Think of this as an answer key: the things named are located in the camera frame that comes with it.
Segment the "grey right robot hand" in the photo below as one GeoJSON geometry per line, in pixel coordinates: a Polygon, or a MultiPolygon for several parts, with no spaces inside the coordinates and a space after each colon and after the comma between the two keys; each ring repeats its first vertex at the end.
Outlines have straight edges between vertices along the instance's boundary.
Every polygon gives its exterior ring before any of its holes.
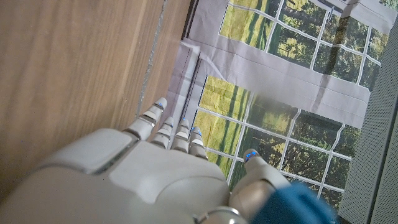
{"type": "Polygon", "coordinates": [[[2,223],[246,223],[289,181],[245,153],[235,188],[197,128],[158,99],[125,130],[99,129],[44,159],[1,204],[2,223]]]}

